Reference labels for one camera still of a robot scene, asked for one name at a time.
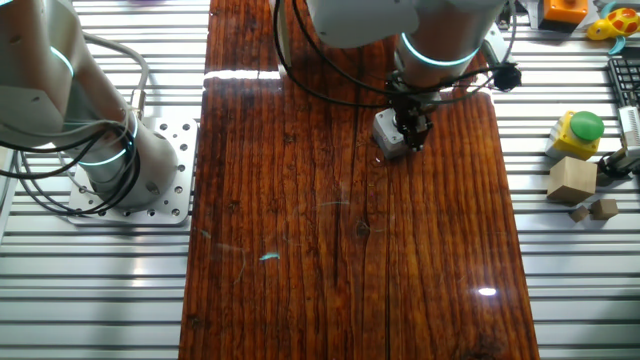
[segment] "orange object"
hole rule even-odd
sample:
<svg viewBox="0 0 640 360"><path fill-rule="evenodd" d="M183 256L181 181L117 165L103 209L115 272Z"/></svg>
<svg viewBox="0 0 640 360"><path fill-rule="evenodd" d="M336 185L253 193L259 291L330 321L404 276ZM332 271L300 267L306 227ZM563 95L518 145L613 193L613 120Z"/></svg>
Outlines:
<svg viewBox="0 0 640 360"><path fill-rule="evenodd" d="M541 0L543 14L539 17L550 21L579 25L589 12L589 0Z"/></svg>

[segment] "white cable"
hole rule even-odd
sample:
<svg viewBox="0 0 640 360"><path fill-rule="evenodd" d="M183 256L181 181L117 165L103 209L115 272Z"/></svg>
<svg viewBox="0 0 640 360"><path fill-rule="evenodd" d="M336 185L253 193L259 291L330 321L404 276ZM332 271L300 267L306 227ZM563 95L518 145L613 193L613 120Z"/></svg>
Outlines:
<svg viewBox="0 0 640 360"><path fill-rule="evenodd" d="M87 42L90 42L99 46L103 46L108 49L131 56L142 68L142 71L140 74L140 82L138 83L137 89L144 90L144 88L147 86L147 80L149 79L149 64L147 64L147 61L144 59L144 57L142 57L142 55L140 55L138 52L131 49L130 47L122 45L118 42L107 40L99 36L91 35L86 32L83 32L82 34L84 35L84 38Z"/></svg>

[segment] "metal mounting plate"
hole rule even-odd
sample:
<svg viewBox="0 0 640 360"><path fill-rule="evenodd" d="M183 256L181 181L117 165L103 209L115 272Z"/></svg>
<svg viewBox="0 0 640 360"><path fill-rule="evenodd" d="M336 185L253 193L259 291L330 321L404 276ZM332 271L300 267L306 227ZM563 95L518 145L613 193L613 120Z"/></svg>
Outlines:
<svg viewBox="0 0 640 360"><path fill-rule="evenodd" d="M193 119L184 121L165 121L156 119L150 124L154 131L164 136L176 151L179 170L172 185L164 196L151 203L146 210L125 213L111 209L100 215L78 218L69 217L77 226L180 226L189 214L191 188L195 165L195 152L198 139L198 124ZM75 179L90 188L87 173L78 167ZM76 186L71 190L69 206L73 209L86 209L102 200L92 194L82 192Z"/></svg>

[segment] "wooden table surface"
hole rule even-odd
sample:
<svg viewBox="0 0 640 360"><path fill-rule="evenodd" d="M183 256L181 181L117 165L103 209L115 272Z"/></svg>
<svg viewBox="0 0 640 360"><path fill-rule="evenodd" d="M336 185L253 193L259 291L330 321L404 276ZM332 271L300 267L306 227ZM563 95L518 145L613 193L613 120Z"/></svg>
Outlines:
<svg viewBox="0 0 640 360"><path fill-rule="evenodd" d="M489 96L439 108L424 152L387 161L375 110L279 77L267 1L210 18L180 359L537 359ZM392 52L327 49L376 86ZM298 29L292 56L311 87L384 102Z"/></svg>

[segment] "small wooden block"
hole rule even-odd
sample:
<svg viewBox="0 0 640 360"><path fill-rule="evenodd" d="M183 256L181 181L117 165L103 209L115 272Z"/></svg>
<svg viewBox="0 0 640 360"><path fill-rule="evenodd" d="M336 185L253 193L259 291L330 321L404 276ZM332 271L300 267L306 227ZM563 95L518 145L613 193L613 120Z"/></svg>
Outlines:
<svg viewBox="0 0 640 360"><path fill-rule="evenodd" d="M591 205L593 220L609 220L618 215L618 202L615 199L602 199Z"/></svg>
<svg viewBox="0 0 640 360"><path fill-rule="evenodd" d="M589 209L587 209L584 206L580 206L579 208L576 209L576 211L572 212L571 215L569 216L571 216L573 221L580 222L586 219L587 216L589 216Z"/></svg>
<svg viewBox="0 0 640 360"><path fill-rule="evenodd" d="M596 164L565 157L551 168L547 198L577 205L596 193L597 175Z"/></svg>

